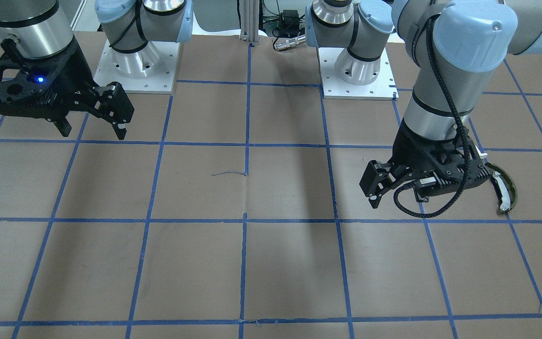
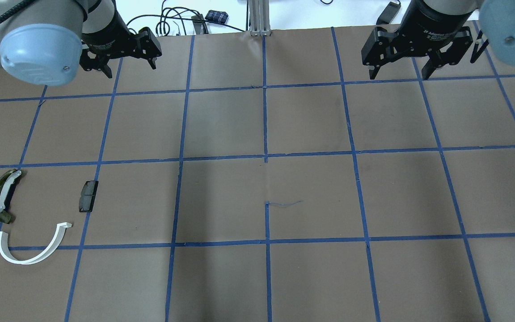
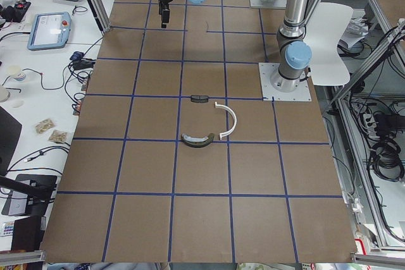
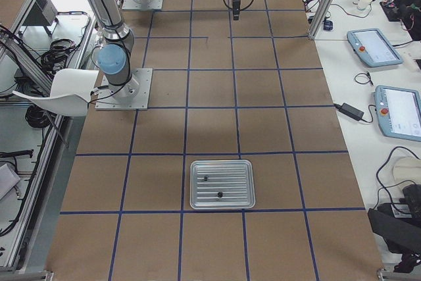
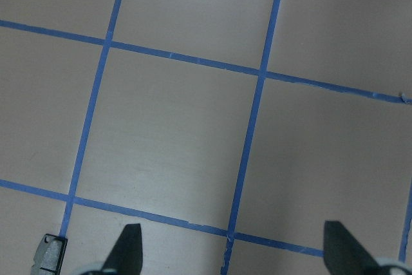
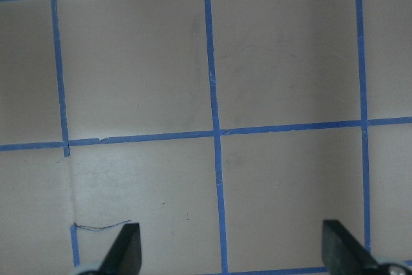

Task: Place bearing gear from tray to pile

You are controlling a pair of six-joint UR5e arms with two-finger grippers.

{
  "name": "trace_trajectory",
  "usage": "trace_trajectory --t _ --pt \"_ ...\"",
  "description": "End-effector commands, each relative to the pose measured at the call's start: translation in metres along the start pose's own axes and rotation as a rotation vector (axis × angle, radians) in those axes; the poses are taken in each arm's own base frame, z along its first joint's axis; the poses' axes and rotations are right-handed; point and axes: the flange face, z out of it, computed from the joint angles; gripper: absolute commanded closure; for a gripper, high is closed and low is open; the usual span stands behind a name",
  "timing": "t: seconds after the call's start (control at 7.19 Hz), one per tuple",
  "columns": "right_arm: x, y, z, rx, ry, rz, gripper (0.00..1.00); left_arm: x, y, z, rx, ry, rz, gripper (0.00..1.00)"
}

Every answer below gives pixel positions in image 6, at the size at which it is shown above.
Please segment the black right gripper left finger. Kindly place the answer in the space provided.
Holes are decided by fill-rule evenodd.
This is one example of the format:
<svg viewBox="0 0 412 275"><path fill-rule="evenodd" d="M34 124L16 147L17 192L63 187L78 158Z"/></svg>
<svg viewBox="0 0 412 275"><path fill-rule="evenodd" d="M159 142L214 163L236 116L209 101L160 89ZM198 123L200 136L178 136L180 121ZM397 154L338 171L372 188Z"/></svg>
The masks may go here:
<svg viewBox="0 0 412 275"><path fill-rule="evenodd" d="M139 223L127 223L120 230L97 274L137 275L142 267Z"/></svg>

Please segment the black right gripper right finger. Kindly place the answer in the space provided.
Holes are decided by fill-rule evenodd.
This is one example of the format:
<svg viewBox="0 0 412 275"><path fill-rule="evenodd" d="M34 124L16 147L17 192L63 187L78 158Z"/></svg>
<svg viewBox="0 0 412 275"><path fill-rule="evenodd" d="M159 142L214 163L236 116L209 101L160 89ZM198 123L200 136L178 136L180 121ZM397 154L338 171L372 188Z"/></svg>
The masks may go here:
<svg viewBox="0 0 412 275"><path fill-rule="evenodd" d="M322 225L322 261L329 274L379 274L379 264L338 220Z"/></svg>

